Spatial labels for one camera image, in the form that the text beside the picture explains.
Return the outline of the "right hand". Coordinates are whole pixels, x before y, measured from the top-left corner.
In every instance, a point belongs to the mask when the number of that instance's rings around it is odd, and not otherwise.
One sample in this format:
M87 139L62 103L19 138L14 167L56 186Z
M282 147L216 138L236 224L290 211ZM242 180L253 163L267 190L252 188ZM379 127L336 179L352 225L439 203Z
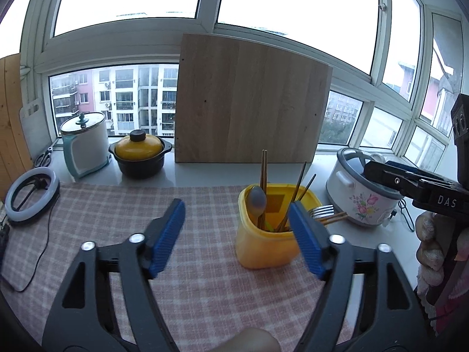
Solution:
M448 251L444 250L444 241L451 240L457 221L426 211L417 217L416 233L421 244L417 250L420 263L417 275L417 294L426 294L430 287L443 282L443 261ZM464 270L449 293L449 299L456 299L468 292L468 228L459 234L456 241L456 261L465 262Z

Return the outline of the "left hand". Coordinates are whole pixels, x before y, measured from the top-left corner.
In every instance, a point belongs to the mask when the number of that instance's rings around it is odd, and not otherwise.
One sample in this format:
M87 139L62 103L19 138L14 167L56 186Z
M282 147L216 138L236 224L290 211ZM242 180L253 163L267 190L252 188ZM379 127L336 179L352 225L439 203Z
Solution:
M260 328L245 328L210 352L277 352L280 343L269 332Z

